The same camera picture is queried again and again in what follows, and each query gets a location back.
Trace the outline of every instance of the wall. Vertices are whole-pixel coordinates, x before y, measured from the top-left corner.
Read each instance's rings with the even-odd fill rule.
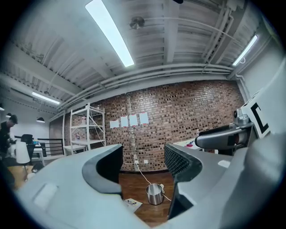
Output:
[[[285,51],[283,48],[272,39],[250,66],[239,73],[244,76],[250,96],[270,82],[280,66],[284,55]]]
[[[164,145],[187,140],[196,131],[208,130],[233,121],[233,111],[243,105],[235,81],[196,81],[152,87],[108,98],[93,104],[105,108],[107,145],[123,144],[123,161],[139,158],[142,171],[167,169]],[[110,120],[123,115],[147,112],[149,124],[110,129]],[[73,125],[80,119],[73,120]],[[65,138],[69,145],[70,116],[66,116]],[[123,165],[122,170],[137,170],[135,165]]]
[[[34,138],[49,138],[48,120],[53,116],[47,112],[38,112],[37,109],[22,105],[12,100],[3,99],[5,111],[1,111],[2,122],[7,121],[7,113],[18,117],[18,124],[11,128],[11,133],[16,136],[32,134]],[[43,117],[45,123],[38,123],[36,120]]]

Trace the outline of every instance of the fluorescent light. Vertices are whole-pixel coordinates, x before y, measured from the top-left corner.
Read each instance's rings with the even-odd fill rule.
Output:
[[[85,8],[102,30],[125,67],[134,64],[133,59],[114,21],[101,0],[93,0]]]
[[[42,96],[42,95],[37,94],[37,93],[35,93],[35,92],[32,92],[32,95],[37,96],[37,97],[39,97],[39,98],[41,98],[41,99],[47,100],[47,101],[49,101],[49,102],[53,102],[53,103],[55,103],[55,104],[57,104],[57,105],[59,104],[58,101],[52,100],[52,99],[50,99],[50,98],[48,98],[48,97]]]
[[[236,61],[232,64],[233,66],[236,66],[240,60],[245,56],[245,54],[249,51],[249,49],[254,45],[255,41],[257,40],[258,36],[255,35],[249,44],[246,46],[246,48],[243,50],[243,52],[239,55],[239,57],[236,59]]]

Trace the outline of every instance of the person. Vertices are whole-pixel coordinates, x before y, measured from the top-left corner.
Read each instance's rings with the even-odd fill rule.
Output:
[[[8,121],[2,122],[0,127],[0,159],[7,156],[7,150],[15,141],[10,137],[10,128],[18,124],[16,115],[11,115]]]

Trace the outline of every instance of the metal pot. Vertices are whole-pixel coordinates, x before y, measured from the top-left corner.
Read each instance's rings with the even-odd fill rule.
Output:
[[[163,202],[162,187],[159,184],[151,184],[146,188],[149,204],[158,205]]]

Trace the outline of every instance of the white ceiling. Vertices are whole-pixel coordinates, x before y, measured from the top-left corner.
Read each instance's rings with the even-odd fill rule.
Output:
[[[125,68],[86,11],[88,2],[53,0],[26,12],[11,34],[0,65],[1,84],[7,90],[27,95],[46,92],[61,101],[60,110],[160,77],[162,84],[166,77],[225,77],[261,23],[260,13],[243,0],[228,4],[184,0],[181,5],[172,0],[104,0],[135,62]],[[134,16],[145,19],[143,28],[130,28]]]

